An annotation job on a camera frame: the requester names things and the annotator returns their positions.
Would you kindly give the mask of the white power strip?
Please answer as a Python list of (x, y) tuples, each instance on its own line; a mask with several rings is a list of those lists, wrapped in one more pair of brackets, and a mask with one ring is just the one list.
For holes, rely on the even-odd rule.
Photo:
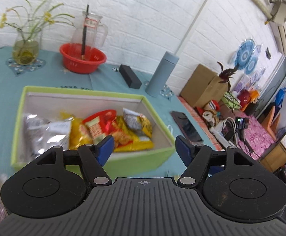
[(231, 141), (226, 140), (221, 133), (216, 131), (213, 127), (209, 129), (210, 133), (215, 137), (215, 139), (223, 146), (223, 148), (226, 150), (228, 147), (236, 147), (234, 143)]

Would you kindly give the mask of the glass pitcher with straw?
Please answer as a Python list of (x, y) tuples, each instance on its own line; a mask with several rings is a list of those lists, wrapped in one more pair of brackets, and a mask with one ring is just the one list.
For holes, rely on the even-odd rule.
[(101, 48), (108, 35), (108, 27), (101, 23), (102, 16), (90, 11), (90, 6), (86, 6), (83, 11), (81, 23), (73, 33), (71, 43), (82, 45), (82, 55), (85, 52), (85, 46), (91, 48)]

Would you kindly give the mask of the smartphone with red case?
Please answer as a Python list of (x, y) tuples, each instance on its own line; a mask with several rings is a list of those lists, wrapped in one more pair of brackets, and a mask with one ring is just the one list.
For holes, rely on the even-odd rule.
[(172, 111), (170, 114), (189, 142), (193, 145), (203, 143), (203, 139), (200, 137), (198, 131), (183, 112)]

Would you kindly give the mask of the black rectangular case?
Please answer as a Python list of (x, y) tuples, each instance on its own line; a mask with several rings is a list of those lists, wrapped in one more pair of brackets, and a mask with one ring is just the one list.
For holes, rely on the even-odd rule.
[(142, 82), (135, 72), (128, 65), (120, 65), (119, 72), (121, 73), (126, 84), (131, 89), (140, 89)]

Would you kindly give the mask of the yellow snack packet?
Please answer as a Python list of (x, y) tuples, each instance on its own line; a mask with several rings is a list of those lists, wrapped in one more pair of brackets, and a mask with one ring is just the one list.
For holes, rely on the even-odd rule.
[(75, 117), (73, 114), (69, 114), (67, 112), (60, 112), (61, 119), (70, 120), (71, 121), (71, 130), (69, 134), (69, 150), (77, 150), (78, 147), (93, 144), (92, 137), (86, 128), (86, 126), (82, 123), (83, 118)]

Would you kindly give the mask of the red plastic basket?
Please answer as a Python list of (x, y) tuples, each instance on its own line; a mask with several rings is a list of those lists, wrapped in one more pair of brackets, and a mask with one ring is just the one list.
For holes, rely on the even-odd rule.
[(82, 55), (82, 45), (74, 43), (65, 43), (60, 46), (60, 53), (63, 57), (63, 65), (69, 71), (78, 74), (91, 74), (107, 60), (106, 55), (96, 48), (85, 46), (85, 52)]

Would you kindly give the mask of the blue paper fan decoration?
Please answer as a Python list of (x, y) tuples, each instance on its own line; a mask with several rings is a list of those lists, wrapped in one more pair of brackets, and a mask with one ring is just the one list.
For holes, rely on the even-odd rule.
[(246, 75), (252, 74), (257, 66), (256, 47), (254, 40), (247, 39), (241, 43), (236, 52), (234, 65), (238, 70), (243, 70)]

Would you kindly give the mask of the grey blue thermos bottle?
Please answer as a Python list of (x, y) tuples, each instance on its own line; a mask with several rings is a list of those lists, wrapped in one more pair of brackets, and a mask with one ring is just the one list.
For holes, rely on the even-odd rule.
[(176, 64), (179, 61), (179, 57), (171, 52), (166, 51), (161, 59), (155, 73), (153, 74), (150, 82), (146, 87), (146, 93), (150, 96), (157, 97), (168, 80), (170, 74), (174, 70)]

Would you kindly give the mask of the glass vase with yellow flowers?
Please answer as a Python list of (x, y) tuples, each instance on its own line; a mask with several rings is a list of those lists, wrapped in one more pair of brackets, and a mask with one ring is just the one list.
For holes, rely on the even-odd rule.
[(1, 15), (0, 29), (10, 27), (16, 30), (17, 36), (12, 48), (12, 59), (18, 65), (30, 65), (38, 58), (42, 30), (48, 26), (63, 24), (73, 26), (75, 18), (68, 13), (58, 13), (57, 9), (64, 3), (47, 7), (47, 0), (33, 6), (29, 0), (25, 5), (8, 7)]

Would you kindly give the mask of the brown cardboard box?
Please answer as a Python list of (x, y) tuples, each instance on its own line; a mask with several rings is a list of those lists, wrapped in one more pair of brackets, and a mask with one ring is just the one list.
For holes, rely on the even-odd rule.
[(211, 100), (220, 101), (228, 91), (228, 83), (222, 83), (217, 73), (199, 64), (180, 92), (191, 106), (203, 108)]

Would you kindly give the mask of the large yellow snack bag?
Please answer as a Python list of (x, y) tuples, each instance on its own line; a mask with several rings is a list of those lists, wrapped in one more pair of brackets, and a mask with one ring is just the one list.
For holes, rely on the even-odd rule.
[(122, 116), (116, 116), (112, 125), (115, 129), (111, 132), (114, 138), (114, 152), (136, 152), (154, 147), (154, 143), (149, 137), (144, 134), (140, 136), (129, 129)]

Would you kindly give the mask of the green cardboard box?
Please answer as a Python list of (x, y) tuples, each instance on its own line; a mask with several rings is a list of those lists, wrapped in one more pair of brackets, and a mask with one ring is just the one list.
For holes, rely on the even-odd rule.
[(150, 120), (154, 147), (146, 151), (113, 153), (104, 165), (104, 170), (111, 178), (116, 178), (130, 177), (157, 169), (174, 153), (175, 140), (145, 96), (40, 86), (23, 88), (14, 128), (11, 167), (18, 171), (30, 161), (24, 134), (26, 113), (57, 120), (61, 112), (67, 112), (85, 119), (107, 109), (116, 110), (117, 114), (121, 115), (124, 108), (142, 113)]

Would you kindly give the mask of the silver foil snack bag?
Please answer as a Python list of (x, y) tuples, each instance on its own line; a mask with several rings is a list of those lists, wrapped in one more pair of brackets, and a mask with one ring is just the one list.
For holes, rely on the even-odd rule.
[(72, 118), (48, 120), (31, 113), (26, 113), (23, 118), (25, 141), (32, 159), (54, 146), (62, 146), (64, 150), (69, 149)]

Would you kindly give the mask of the orange cracker snack bag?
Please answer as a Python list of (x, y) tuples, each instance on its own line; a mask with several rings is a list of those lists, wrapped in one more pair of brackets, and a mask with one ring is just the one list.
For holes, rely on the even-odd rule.
[(82, 123), (90, 133), (94, 144), (100, 143), (107, 136), (114, 138), (114, 147), (126, 146), (133, 142), (131, 135), (117, 123), (117, 112), (113, 109), (103, 110), (85, 118)]

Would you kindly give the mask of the white air conditioner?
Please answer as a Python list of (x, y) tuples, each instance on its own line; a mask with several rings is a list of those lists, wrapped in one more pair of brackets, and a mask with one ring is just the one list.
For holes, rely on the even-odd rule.
[(286, 3), (277, 0), (271, 11), (269, 21), (272, 28), (278, 51), (286, 56)]

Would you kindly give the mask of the dark purple potted plant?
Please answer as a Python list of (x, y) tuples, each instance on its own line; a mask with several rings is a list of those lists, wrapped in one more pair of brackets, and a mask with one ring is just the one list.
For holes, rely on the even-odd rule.
[(231, 89), (230, 79), (233, 78), (232, 76), (239, 69), (239, 64), (236, 64), (236, 66), (234, 68), (224, 69), (224, 66), (222, 63), (220, 63), (219, 61), (217, 61), (217, 63), (219, 64), (219, 66), (221, 68), (221, 73), (218, 75), (218, 77), (220, 78), (219, 83), (220, 84), (227, 83), (227, 86), (228, 86), (227, 91), (229, 92)]

